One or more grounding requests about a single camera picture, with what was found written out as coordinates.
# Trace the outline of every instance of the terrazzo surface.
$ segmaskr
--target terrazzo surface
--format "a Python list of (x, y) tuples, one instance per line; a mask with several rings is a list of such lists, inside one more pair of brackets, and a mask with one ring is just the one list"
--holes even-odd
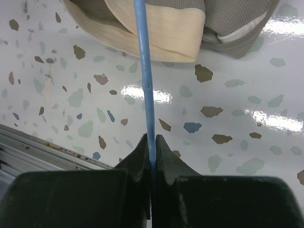
[[(0, 1), (0, 123), (116, 165), (146, 132), (140, 61), (59, 0)], [(205, 175), (270, 175), (304, 207), (304, 5), (282, 0), (250, 52), (152, 63), (156, 133)]]

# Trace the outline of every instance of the blue stick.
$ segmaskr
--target blue stick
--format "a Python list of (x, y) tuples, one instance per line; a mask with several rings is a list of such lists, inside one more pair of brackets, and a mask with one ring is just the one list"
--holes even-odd
[(153, 82), (151, 71), (151, 59), (148, 37), (148, 25), (145, 0), (134, 0), (135, 17), (137, 25), (139, 52), (142, 66), (142, 89), (144, 93), (144, 104), (146, 108), (146, 122), (148, 133), (149, 162), (151, 168), (151, 198), (156, 201), (157, 191), (157, 165), (156, 165), (156, 145), (155, 145), (155, 118)]

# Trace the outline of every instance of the blue mark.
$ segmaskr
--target blue mark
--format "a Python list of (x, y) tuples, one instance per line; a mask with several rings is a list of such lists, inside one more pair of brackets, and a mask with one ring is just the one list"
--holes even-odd
[(195, 133), (197, 132), (201, 127), (200, 123), (185, 123), (184, 128), (189, 133)]
[(109, 115), (111, 121), (114, 123), (115, 122), (114, 116), (112, 115), (112, 113), (109, 110), (107, 110), (107, 112), (108, 112), (108, 115)]
[(18, 116), (18, 114), (13, 113), (13, 115), (14, 115), (14, 117), (15, 117), (17, 120), (19, 120), (19, 116)]
[(101, 157), (101, 156), (100, 156), (100, 153), (98, 153), (98, 152), (94, 152), (94, 153), (93, 153), (93, 158), (94, 158), (94, 159), (99, 160), (100, 157)]

